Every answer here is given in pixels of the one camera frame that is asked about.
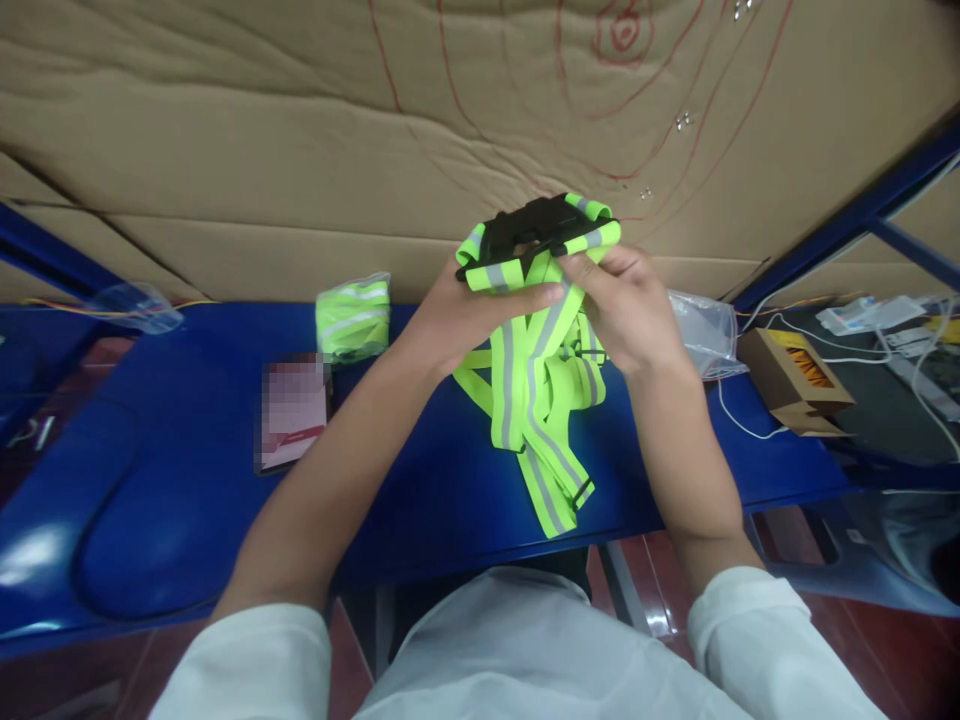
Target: plastic bag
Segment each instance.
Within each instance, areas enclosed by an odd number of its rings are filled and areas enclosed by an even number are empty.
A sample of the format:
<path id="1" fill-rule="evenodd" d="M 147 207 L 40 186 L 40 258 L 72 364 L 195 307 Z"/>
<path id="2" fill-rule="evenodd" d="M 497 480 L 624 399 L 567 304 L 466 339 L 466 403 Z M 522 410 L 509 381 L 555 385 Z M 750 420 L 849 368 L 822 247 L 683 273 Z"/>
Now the plastic bag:
<path id="1" fill-rule="evenodd" d="M 317 295 L 317 347 L 344 365 L 379 355 L 390 332 L 390 273 L 374 273 Z"/>
<path id="2" fill-rule="evenodd" d="M 737 360 L 737 315 L 733 305 L 668 290 L 680 337 L 700 377 L 720 380 L 747 372 Z"/>

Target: red line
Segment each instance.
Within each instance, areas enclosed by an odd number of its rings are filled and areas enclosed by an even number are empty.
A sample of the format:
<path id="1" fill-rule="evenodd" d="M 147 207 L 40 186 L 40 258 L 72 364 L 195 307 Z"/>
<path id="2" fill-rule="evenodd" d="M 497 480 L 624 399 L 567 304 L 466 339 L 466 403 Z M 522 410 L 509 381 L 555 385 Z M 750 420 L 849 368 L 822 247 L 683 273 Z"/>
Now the red line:
<path id="1" fill-rule="evenodd" d="M 720 90 L 721 85 L 723 85 L 723 80 L 727 76 L 727 72 L 730 70 L 730 66 L 733 64 L 733 61 L 737 58 L 737 53 L 740 52 L 740 46 L 743 45 L 743 41 L 747 39 L 747 34 L 750 32 L 750 28 L 753 27 L 753 23 L 760 16 L 760 11 L 762 6 L 757 8 L 757 11 L 750 17 L 750 21 L 747 23 L 746 29 L 743 31 L 743 34 L 740 36 L 740 39 L 737 40 L 736 46 L 733 48 L 733 52 L 730 53 L 730 58 L 727 60 L 727 64 L 723 68 L 723 72 L 720 73 L 720 77 L 717 79 L 717 84 L 713 88 L 713 92 L 710 93 L 710 97 L 707 99 L 707 104 L 703 108 L 703 115 L 700 118 L 700 121 L 697 123 L 697 134 L 693 139 L 693 145 L 690 148 L 690 154 L 687 155 L 687 164 L 683 167 L 683 172 L 680 174 L 677 182 L 673 184 L 673 187 L 670 188 L 669 192 L 663 195 L 663 200 L 661 200 L 659 207 L 651 213 L 651 215 L 657 215 L 663 208 L 667 206 L 667 203 L 670 202 L 670 198 L 673 197 L 673 194 L 677 191 L 677 188 L 683 184 L 683 181 L 687 177 L 687 173 L 690 171 L 690 165 L 693 164 L 693 158 L 697 154 L 697 148 L 700 146 L 700 136 L 703 134 L 703 129 L 707 125 L 707 120 L 710 117 L 710 108 L 713 107 L 713 101 L 717 96 L 717 92 Z"/>
<path id="2" fill-rule="evenodd" d="M 623 61 L 610 60 L 608 58 L 603 57 L 603 55 L 600 53 L 600 45 L 601 45 L 600 17 L 605 11 L 606 11 L 606 8 L 604 8 L 604 10 L 601 10 L 600 14 L 597 15 L 597 34 L 593 41 L 593 54 L 597 58 L 597 62 L 600 63 L 601 65 L 606 65 L 607 67 L 628 67 L 632 69 L 641 67 L 643 65 L 643 61 L 647 57 L 647 53 L 650 52 L 650 48 L 653 46 L 653 38 L 657 33 L 657 26 L 653 22 L 653 0 L 647 0 L 647 22 L 650 23 L 650 37 L 647 38 L 647 44 L 644 46 L 643 51 L 640 53 L 640 55 L 637 56 L 635 60 L 623 60 Z"/>
<path id="3" fill-rule="evenodd" d="M 512 64 L 510 62 L 509 53 L 507 52 L 507 39 L 506 39 L 506 32 L 504 30 L 504 15 L 506 14 L 506 11 L 504 10 L 503 0 L 500 0 L 499 6 L 500 6 L 500 46 L 501 46 L 500 49 L 501 49 L 501 55 L 503 56 L 504 65 L 506 65 L 507 77 L 510 79 L 510 84 L 513 87 L 513 91 L 514 93 L 516 93 L 517 98 L 520 100 L 520 105 L 523 107 L 523 109 L 536 122 L 540 124 L 544 124 L 545 121 L 542 118 L 540 118 L 533 110 L 531 110 L 529 105 L 527 105 L 526 100 L 524 100 L 524 94 L 521 91 L 520 87 L 517 85 L 517 80 L 513 75 L 513 71 L 511 70 Z M 693 81 L 690 83 L 689 87 L 687 88 L 687 94 L 684 96 L 683 101 L 680 103 L 680 106 L 678 107 L 677 111 L 674 113 L 673 117 L 676 117 L 680 113 L 680 111 L 683 110 L 683 107 L 686 105 L 687 100 L 689 100 L 690 95 L 693 93 L 693 89 L 696 86 L 696 82 L 700 77 L 700 72 L 703 70 L 704 64 L 706 63 L 707 55 L 709 54 L 710 47 L 713 45 L 713 41 L 718 34 L 722 20 L 723 20 L 723 13 L 721 12 L 721 14 L 717 16 L 716 25 L 714 25 L 713 30 L 710 32 L 710 37 L 707 40 L 707 44 L 704 48 L 703 55 L 701 55 L 700 57 L 700 64 L 697 67 L 696 74 L 693 76 Z M 652 16 L 651 16 L 650 24 L 652 28 L 653 27 Z M 557 28 L 557 32 L 558 34 L 561 33 L 559 27 Z M 594 165 L 590 160 L 577 157 L 576 155 L 570 153 L 566 148 L 564 148 L 562 145 L 560 145 L 557 142 L 556 138 L 554 138 L 552 135 L 546 132 L 545 129 L 543 130 L 543 134 L 554 146 L 554 149 L 564 157 L 570 160 L 573 160 L 575 162 L 581 163 L 587 169 L 591 170 L 597 175 L 601 175 L 613 181 L 623 181 L 623 180 L 633 180 L 634 178 L 636 178 L 643 171 L 644 167 L 646 167 L 647 164 L 653 161 L 653 159 L 660 154 L 660 151 L 663 149 L 664 145 L 666 145 L 667 139 L 670 137 L 670 131 L 672 127 L 673 127 L 673 123 L 671 118 L 671 122 L 670 124 L 667 125 L 667 130 L 664 133 L 663 138 L 660 141 L 660 144 L 651 151 L 651 153 L 647 156 L 647 158 L 639 166 L 637 166 L 637 168 L 633 170 L 633 172 L 627 175 L 611 173 L 607 170 L 603 170 L 602 168 Z"/>
<path id="4" fill-rule="evenodd" d="M 667 55 L 667 59 L 663 61 L 663 64 L 657 68 L 657 71 L 643 84 L 641 85 L 630 97 L 626 100 L 623 100 L 619 105 L 613 107 L 609 110 L 605 110 L 602 113 L 596 114 L 586 114 L 581 115 L 580 117 L 586 120 L 605 120 L 617 113 L 621 112 L 627 105 L 636 100 L 642 92 L 644 92 L 651 84 L 653 84 L 660 73 L 662 73 L 666 67 L 673 60 L 673 56 L 676 54 L 677 49 L 680 47 L 680 44 L 683 42 L 684 38 L 693 28 L 694 24 L 697 21 L 697 18 L 700 17 L 700 12 L 703 10 L 704 0 L 700 0 L 700 4 L 697 5 L 697 10 L 694 12 L 693 17 L 690 19 L 690 22 L 687 24 L 687 27 L 684 28 L 683 32 L 680 33 L 680 37 L 677 38 L 677 41 L 674 43 L 673 47 L 670 49 L 670 54 Z M 561 91 L 563 92 L 564 97 L 567 100 L 567 105 L 573 110 L 573 104 L 570 101 L 570 91 L 567 88 L 567 73 L 563 64 L 563 30 L 562 30 L 562 11 L 563 11 L 563 0 L 557 1 L 557 23 L 556 23 L 556 34 L 554 37 L 555 52 L 557 54 L 557 69 L 560 82 L 562 84 Z"/>
<path id="5" fill-rule="evenodd" d="M 396 83 L 394 83 L 393 81 L 393 73 L 390 72 L 390 63 L 387 61 L 387 52 L 383 47 L 383 38 L 380 36 L 380 28 L 377 26 L 377 16 L 376 16 L 376 12 L 373 9 L 373 0 L 367 0 L 367 7 L 370 10 L 370 24 L 373 26 L 373 34 L 377 38 L 377 47 L 380 48 L 380 60 L 383 62 L 383 71 L 384 73 L 386 73 L 387 83 L 390 85 L 390 92 L 393 95 L 393 104 L 397 108 L 397 112 L 404 117 L 404 125 L 406 125 L 407 132 L 410 133 L 411 137 L 413 137 L 414 141 L 420 147 L 420 150 L 423 152 L 424 156 L 427 158 L 430 164 L 437 169 L 437 172 L 439 172 L 447 180 L 452 182 L 454 185 L 456 185 L 458 188 L 460 188 L 464 192 L 473 195 L 474 193 L 472 193 L 465 186 L 461 185 L 454 177 L 452 177 L 446 170 L 444 170 L 443 167 L 441 167 L 436 160 L 433 159 L 433 156 L 423 146 L 423 143 L 420 141 L 420 137 L 417 135 L 416 131 L 410 125 L 410 121 L 409 119 L 407 119 L 406 113 L 403 111 L 403 107 L 400 105 L 400 95 L 397 93 L 397 86 L 396 86 Z M 484 205 L 489 207 L 491 210 L 495 210 L 495 211 L 499 210 L 499 208 L 496 205 L 493 205 L 492 203 L 487 202 L 487 200 L 484 199 L 483 197 L 479 199 L 480 199 L 480 202 L 482 202 Z"/>
<path id="6" fill-rule="evenodd" d="M 516 167 L 520 174 L 523 175 L 523 178 L 530 183 L 530 185 L 536 188 L 538 192 L 549 193 L 548 190 L 546 190 L 542 185 L 540 185 L 539 182 L 537 182 L 536 178 L 526 172 L 522 167 L 520 167 L 519 164 L 512 165 L 510 160 L 500 152 L 500 148 L 496 145 L 496 143 L 484 135 L 483 130 L 481 130 L 477 124 L 470 119 L 470 116 L 467 115 L 467 111 L 463 109 L 463 104 L 460 102 L 460 96 L 457 94 L 457 87 L 453 81 L 453 69 L 450 67 L 450 54 L 447 52 L 447 33 L 443 25 L 443 0 L 437 0 L 437 16 L 440 23 L 440 48 L 443 51 L 443 65 L 447 71 L 447 82 L 450 85 L 450 93 L 453 95 L 453 102 L 456 104 L 457 110 L 460 111 L 460 115 L 462 115 L 463 119 L 470 124 L 470 127 L 476 131 L 480 138 L 490 146 L 490 149 L 493 150 L 497 157 L 506 162 L 509 167 Z"/>
<path id="7" fill-rule="evenodd" d="M 783 18 L 780 20 L 780 28 L 777 30 L 777 36 L 773 41 L 773 47 L 770 50 L 770 57 L 767 60 L 767 66 L 766 68 L 764 68 L 763 76 L 760 78 L 760 85 L 757 87 L 757 91 L 754 93 L 753 99 L 750 101 L 750 105 L 747 106 L 747 111 L 743 114 L 743 117 L 740 118 L 740 124 L 737 125 L 737 129 L 734 131 L 733 136 L 730 138 L 730 141 L 727 143 L 727 146 L 723 149 L 723 152 L 720 153 L 720 157 L 717 158 L 717 161 L 713 164 L 713 167 L 710 168 L 710 171 L 707 173 L 706 177 L 703 178 L 703 180 L 697 186 L 697 188 L 692 193 L 690 193 L 690 195 L 686 198 L 686 200 L 683 201 L 680 207 L 674 210 L 670 214 L 670 216 L 667 217 L 666 220 L 664 220 L 662 223 L 657 225 L 657 227 L 651 230 L 647 235 L 645 235 L 643 240 L 646 240 L 647 238 L 651 237 L 655 232 L 657 232 L 657 230 L 659 230 L 668 222 L 670 222 L 674 217 L 677 216 L 677 213 L 679 213 L 681 210 L 683 210 L 683 208 L 687 206 L 687 204 L 693 199 L 693 197 L 698 192 L 700 192 L 700 190 L 703 188 L 704 185 L 707 184 L 707 181 L 710 179 L 714 171 L 723 161 L 723 158 L 726 157 L 727 152 L 730 150 L 731 147 L 733 147 L 733 143 L 736 141 L 737 136 L 740 134 L 740 131 L 743 129 L 744 124 L 747 122 L 747 118 L 750 117 L 750 113 L 753 112 L 753 108 L 757 104 L 757 100 L 760 98 L 760 93 L 763 90 L 763 86 L 767 82 L 767 76 L 770 74 L 770 68 L 773 66 L 773 60 L 776 57 L 777 50 L 780 47 L 780 40 L 783 37 L 783 30 L 787 25 L 787 18 L 790 16 L 790 10 L 792 7 L 793 7 L 793 0 L 787 0 L 787 7 L 783 11 Z M 645 218 L 623 218 L 623 220 L 627 220 L 627 221 L 636 221 L 636 220 L 644 220 L 644 219 Z"/>
<path id="8" fill-rule="evenodd" d="M 687 101 L 690 99 L 690 96 L 693 94 L 693 88 L 696 87 L 696 85 L 697 85 L 697 80 L 700 79 L 700 72 L 703 70 L 703 66 L 706 64 L 707 55 L 710 54 L 710 48 L 713 46 L 713 41 L 714 41 L 714 40 L 716 39 L 716 37 L 717 37 L 717 33 L 718 33 L 718 31 L 720 30 L 720 26 L 721 26 L 722 21 L 723 21 L 723 15 L 720 14 L 720 15 L 717 16 L 717 24 L 714 25 L 713 30 L 710 31 L 710 37 L 707 38 L 707 44 L 706 44 L 706 47 L 704 48 L 703 55 L 700 56 L 700 64 L 697 66 L 697 72 L 696 72 L 696 73 L 694 74 L 694 76 L 693 76 L 693 81 L 690 83 L 690 86 L 687 88 L 687 94 L 684 95 L 683 100 L 680 101 L 680 105 L 679 105 L 679 107 L 677 108 L 677 111 L 674 113 L 674 117 L 678 117 L 678 116 L 680 115 L 680 112 L 681 112 L 681 111 L 683 110 L 683 108 L 686 106 Z M 718 85 L 718 86 L 719 86 L 719 84 L 720 84 L 720 82 L 721 82 L 722 80 L 723 80 L 723 75 L 721 75 L 720 78 L 717 80 L 717 85 Z M 706 107 L 706 111 L 704 112 L 703 117 L 701 117 L 701 118 L 700 118 L 700 121 L 698 122 L 698 129 L 697 129 L 697 137 L 698 137 L 698 138 L 700 137 L 699 133 L 703 130 L 703 123 L 706 122 L 707 113 L 709 112 L 709 110 L 710 110 L 710 104 L 709 104 L 709 102 L 708 102 L 708 103 L 707 103 L 707 107 Z M 672 122 L 667 126 L 667 130 L 666 130 L 666 132 L 664 132 L 663 138 L 660 140 L 660 144 L 659 144 L 659 145 L 656 147 L 656 149 L 647 157 L 646 160 L 644 160 L 642 163 L 640 163 L 640 165 L 637 166 L 637 168 L 636 168 L 632 173 L 630 173 L 629 175 L 611 175 L 611 176 L 610 176 L 610 179 L 611 179 L 611 180 L 633 180 L 635 177 L 637 177 L 637 176 L 643 171 L 643 169 L 644 169 L 655 157 L 657 157 L 657 155 L 660 154 L 660 151 L 663 150 L 663 146 L 667 144 L 667 140 L 669 139 L 671 132 L 673 132 L 673 123 L 672 123 Z"/>
<path id="9" fill-rule="evenodd" d="M 563 64 L 563 0 L 557 0 L 557 24 L 553 31 L 553 52 L 557 59 L 557 79 L 560 81 L 560 92 L 567 107 L 573 110 L 570 102 L 570 91 L 567 88 L 567 68 Z"/>

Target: small cardboard box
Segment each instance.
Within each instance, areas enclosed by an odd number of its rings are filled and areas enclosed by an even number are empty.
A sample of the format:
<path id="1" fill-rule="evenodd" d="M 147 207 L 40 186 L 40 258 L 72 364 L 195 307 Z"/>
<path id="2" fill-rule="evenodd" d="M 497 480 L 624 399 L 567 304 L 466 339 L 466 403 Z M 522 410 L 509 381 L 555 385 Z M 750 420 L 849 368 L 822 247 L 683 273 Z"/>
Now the small cardboard box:
<path id="1" fill-rule="evenodd" d="M 845 437 L 826 415 L 854 404 L 823 358 L 796 332 L 751 330 L 738 342 L 740 359 L 770 414 L 801 437 Z"/>

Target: white sleeve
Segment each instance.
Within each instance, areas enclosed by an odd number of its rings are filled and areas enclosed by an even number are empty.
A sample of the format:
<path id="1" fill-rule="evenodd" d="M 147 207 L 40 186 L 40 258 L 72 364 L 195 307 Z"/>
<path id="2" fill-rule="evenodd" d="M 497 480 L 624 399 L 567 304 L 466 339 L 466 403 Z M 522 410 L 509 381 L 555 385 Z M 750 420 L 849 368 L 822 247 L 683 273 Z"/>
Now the white sleeve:
<path id="1" fill-rule="evenodd" d="M 697 668 L 758 720 L 884 717 L 784 579 L 723 571 L 693 604 L 688 632 Z"/>
<path id="2" fill-rule="evenodd" d="M 151 720 L 326 718 L 330 637 L 302 605 L 264 605 L 201 632 L 177 666 Z"/>

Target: hand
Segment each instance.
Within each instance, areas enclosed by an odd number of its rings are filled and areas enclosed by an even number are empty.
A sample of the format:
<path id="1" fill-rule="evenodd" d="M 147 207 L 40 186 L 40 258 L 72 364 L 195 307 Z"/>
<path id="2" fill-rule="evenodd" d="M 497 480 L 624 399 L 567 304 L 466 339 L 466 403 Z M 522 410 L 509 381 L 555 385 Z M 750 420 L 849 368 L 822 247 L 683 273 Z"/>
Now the hand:
<path id="1" fill-rule="evenodd" d="M 474 292 L 456 278 L 450 258 L 394 347 L 446 377 L 468 352 L 511 318 L 543 310 L 563 298 L 559 283 L 543 283 L 504 295 Z"/>
<path id="2" fill-rule="evenodd" d="M 594 332 L 627 378 L 662 368 L 696 373 L 670 298 L 645 252 L 614 245 L 599 265 L 583 253 L 557 260 L 587 293 L 584 306 Z"/>

